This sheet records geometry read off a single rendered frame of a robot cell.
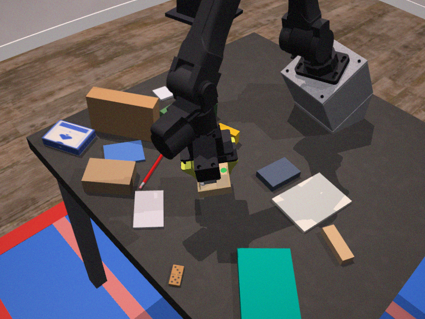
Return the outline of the orange domino tile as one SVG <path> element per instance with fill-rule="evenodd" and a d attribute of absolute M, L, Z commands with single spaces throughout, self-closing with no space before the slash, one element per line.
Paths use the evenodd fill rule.
<path fill-rule="evenodd" d="M 184 266 L 173 265 L 169 285 L 174 287 L 180 287 Z"/>

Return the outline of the white rectangular card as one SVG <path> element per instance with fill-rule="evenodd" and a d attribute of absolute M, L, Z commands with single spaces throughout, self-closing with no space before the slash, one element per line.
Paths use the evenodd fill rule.
<path fill-rule="evenodd" d="M 133 229 L 164 228 L 163 190 L 135 191 Z"/>

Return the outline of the tan rectangular box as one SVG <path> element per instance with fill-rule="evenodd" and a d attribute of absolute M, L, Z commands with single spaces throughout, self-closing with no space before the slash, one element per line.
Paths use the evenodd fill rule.
<path fill-rule="evenodd" d="M 131 195 L 135 161 L 90 158 L 82 177 L 84 192 Z"/>

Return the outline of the yellow rectangular block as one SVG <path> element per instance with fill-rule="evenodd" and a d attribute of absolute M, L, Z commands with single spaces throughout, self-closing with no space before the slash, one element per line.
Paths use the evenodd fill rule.
<path fill-rule="evenodd" d="M 238 131 L 236 129 L 233 129 L 233 128 L 229 127 L 229 126 L 226 126 L 226 125 L 224 125 L 222 123 L 219 123 L 219 125 L 220 125 L 220 130 L 224 130 L 224 129 L 229 129 L 230 130 L 231 137 L 234 137 L 236 144 L 239 142 L 240 131 Z"/>

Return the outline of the brown rectangular box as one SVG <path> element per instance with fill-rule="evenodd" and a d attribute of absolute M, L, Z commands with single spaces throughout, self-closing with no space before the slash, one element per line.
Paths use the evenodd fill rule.
<path fill-rule="evenodd" d="M 86 95 L 95 131 L 151 141 L 151 125 L 160 118 L 159 98 L 93 87 Z"/>

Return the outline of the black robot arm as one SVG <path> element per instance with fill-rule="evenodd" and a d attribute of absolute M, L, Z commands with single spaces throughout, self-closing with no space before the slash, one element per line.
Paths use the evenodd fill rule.
<path fill-rule="evenodd" d="M 201 0 L 166 79 L 167 89 L 176 101 L 150 129 L 152 143 L 167 159 L 172 160 L 188 147 L 197 182 L 204 184 L 221 179 L 218 156 L 225 152 L 214 111 L 218 103 L 216 87 L 226 40 L 240 1 Z M 321 18 L 318 0 L 288 0 L 279 46 L 292 54 L 291 59 L 303 58 L 295 66 L 297 75 L 338 84 L 350 58 L 335 51 L 333 42 L 330 22 Z M 195 135 L 204 136 L 216 126 L 212 135 L 196 138 Z"/>

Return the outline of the wooden ball-in-hole puzzle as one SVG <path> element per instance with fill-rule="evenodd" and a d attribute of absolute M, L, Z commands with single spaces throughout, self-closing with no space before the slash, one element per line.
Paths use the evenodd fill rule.
<path fill-rule="evenodd" d="M 217 183 L 204 184 L 203 182 L 197 182 L 200 198 L 232 193 L 228 163 L 219 163 L 219 169 L 221 179 L 216 180 Z"/>

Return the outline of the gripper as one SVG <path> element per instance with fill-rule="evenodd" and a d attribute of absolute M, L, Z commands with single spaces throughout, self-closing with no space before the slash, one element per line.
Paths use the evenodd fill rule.
<path fill-rule="evenodd" d="M 205 138 L 212 135 L 216 131 L 216 129 L 217 129 L 217 126 L 213 131 L 211 131 L 210 133 L 204 136 L 203 135 L 195 135 L 195 136 L 196 138 Z M 218 156 L 218 162 L 219 163 L 227 162 L 229 174 L 231 174 L 232 169 L 238 163 L 238 155 L 237 155 L 235 139 L 231 137 L 229 129 L 221 130 L 221 135 L 222 135 L 223 148 L 224 148 L 225 155 Z M 190 158 L 188 147 L 184 148 L 180 152 L 180 160 L 181 160 L 182 171 L 192 175 L 195 179 L 197 179 L 195 171 L 194 171 L 194 161 L 191 160 Z"/>

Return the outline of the green box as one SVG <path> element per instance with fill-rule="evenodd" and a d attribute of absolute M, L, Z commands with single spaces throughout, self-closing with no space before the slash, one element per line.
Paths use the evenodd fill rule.
<path fill-rule="evenodd" d="M 218 106 L 218 104 L 216 104 L 215 106 L 214 106 L 214 111 L 215 111 L 215 116 L 217 116 L 217 106 Z M 168 107 L 168 106 L 167 106 Z M 166 108 L 167 107 L 165 107 L 164 109 L 162 109 L 162 110 L 160 110 L 160 117 L 167 111 L 166 110 Z"/>

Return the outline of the tan rectangular wooden block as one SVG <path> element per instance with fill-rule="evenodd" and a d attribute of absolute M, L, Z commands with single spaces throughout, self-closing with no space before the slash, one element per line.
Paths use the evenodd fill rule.
<path fill-rule="evenodd" d="M 321 234 L 340 265 L 353 261 L 354 255 L 334 225 L 322 228 Z"/>

